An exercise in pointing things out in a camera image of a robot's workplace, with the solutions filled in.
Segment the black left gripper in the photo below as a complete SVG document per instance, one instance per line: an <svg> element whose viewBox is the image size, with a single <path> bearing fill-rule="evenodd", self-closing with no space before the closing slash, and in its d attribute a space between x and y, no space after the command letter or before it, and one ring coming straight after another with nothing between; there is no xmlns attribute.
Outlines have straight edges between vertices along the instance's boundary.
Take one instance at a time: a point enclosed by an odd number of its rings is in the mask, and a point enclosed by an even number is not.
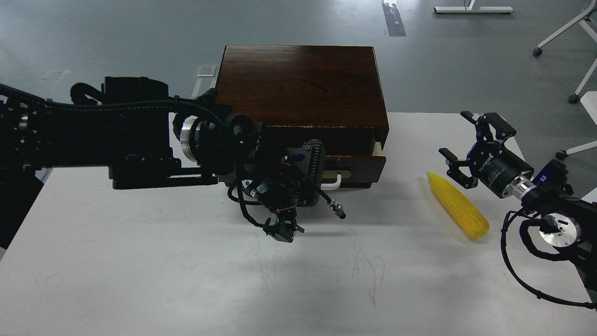
<svg viewBox="0 0 597 336"><path fill-rule="evenodd" d="M266 161L245 165L237 193L246 205L260 205L273 213L262 227L268 236L292 243L296 231L305 231L297 224L296 208L327 199L321 186L325 160L322 141L310 140L300 147L285 147Z"/></svg>

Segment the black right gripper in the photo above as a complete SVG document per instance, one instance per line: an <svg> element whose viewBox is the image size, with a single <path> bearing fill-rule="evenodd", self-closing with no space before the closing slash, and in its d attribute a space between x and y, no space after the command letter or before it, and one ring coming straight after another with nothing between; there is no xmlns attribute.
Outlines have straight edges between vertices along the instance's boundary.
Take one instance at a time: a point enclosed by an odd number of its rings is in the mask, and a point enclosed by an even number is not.
<svg viewBox="0 0 597 336"><path fill-rule="evenodd" d="M446 174L465 189L473 189L478 179L498 198L510 196L509 185L519 176L531 178L535 169L503 143L514 137L516 130L498 113L484 113L475 119L469 111L460 112L460 116L475 126L476 143L467 160L460 160L446 147L439 153L445 157L448 170ZM461 168L469 168L472 176L465 175Z"/></svg>

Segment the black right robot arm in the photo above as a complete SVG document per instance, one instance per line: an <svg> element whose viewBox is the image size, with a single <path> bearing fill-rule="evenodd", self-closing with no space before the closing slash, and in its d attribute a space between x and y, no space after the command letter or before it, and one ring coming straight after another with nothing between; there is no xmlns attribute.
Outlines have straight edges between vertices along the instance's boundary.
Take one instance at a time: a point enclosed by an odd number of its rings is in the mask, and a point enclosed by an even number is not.
<svg viewBox="0 0 597 336"><path fill-rule="evenodd" d="M510 151L505 142L516 130L498 113L461 116L475 126L476 141L464 160L442 147L447 175L465 189L478 183L498 198L514 196L528 216L520 237L528 251L548 261L569 261L583 273L587 289L596 289L596 204L573 195L563 162L552 160L534 169Z"/></svg>

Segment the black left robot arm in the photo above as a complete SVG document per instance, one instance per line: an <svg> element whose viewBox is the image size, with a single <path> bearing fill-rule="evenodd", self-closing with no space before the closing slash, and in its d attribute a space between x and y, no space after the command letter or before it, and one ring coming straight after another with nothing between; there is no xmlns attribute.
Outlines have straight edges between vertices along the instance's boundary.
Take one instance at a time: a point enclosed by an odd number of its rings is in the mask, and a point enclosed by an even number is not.
<svg viewBox="0 0 597 336"><path fill-rule="evenodd" d="M100 90L74 84L70 97L60 104L1 85L1 204L45 168L107 167L121 190L215 185L232 175L230 200L280 242L304 232L297 209L320 196L346 216L322 189L320 140L286 147L265 123L217 103L216 89L180 98L156 79L106 77Z"/></svg>

